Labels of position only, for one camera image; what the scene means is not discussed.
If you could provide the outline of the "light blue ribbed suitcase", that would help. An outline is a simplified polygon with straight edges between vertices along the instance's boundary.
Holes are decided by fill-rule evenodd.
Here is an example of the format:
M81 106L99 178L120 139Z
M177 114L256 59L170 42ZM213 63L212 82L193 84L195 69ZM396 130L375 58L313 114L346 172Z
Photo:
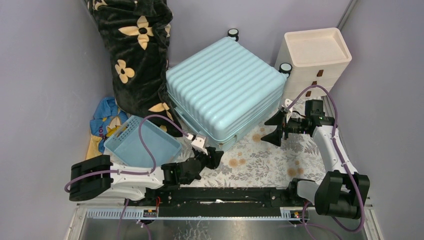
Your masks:
M277 70L227 35L166 71L167 92L186 125L220 151L278 106L290 68Z

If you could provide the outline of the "black floral plush blanket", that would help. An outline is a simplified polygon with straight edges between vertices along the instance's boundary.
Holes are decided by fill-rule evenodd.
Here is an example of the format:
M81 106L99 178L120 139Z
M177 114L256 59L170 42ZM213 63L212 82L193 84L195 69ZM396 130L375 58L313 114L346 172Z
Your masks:
M181 124L167 92L171 21L165 0L88 0L109 53L115 101L124 112L148 118L180 138Z

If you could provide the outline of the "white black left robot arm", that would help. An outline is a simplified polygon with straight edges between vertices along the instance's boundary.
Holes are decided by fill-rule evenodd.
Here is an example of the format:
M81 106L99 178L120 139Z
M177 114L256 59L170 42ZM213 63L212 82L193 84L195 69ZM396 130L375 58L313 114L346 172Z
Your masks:
M155 200L154 190L178 188L200 180L203 169L216 169L224 155L214 147L193 153L194 156L185 161L166 163L154 170L113 163L109 155L99 155L74 164L64 190L72 202L106 197L139 201L148 206Z

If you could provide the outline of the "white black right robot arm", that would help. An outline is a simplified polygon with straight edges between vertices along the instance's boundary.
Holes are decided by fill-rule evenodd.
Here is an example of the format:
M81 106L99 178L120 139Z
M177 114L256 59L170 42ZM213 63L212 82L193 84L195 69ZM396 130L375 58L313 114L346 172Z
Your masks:
M283 106L264 123L276 128L261 140L280 147L289 134L309 135L318 147L326 174L320 184L308 179L292 180L286 193L287 201L299 206L307 200L315 206L319 215L359 219L370 180L367 175L359 174L351 164L341 144L335 119L325 115L322 100L307 100L303 118L293 118L293 111L285 110L291 103L286 99Z

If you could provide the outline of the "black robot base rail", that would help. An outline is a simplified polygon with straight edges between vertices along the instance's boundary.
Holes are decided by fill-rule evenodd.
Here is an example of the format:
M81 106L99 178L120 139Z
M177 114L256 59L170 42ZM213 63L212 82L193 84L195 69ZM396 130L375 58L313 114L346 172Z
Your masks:
M287 219L283 209L302 209L306 199L298 196L298 185L313 191L315 181L294 178L287 187L162 187L147 189L131 207L153 208L163 219L177 220L271 220Z

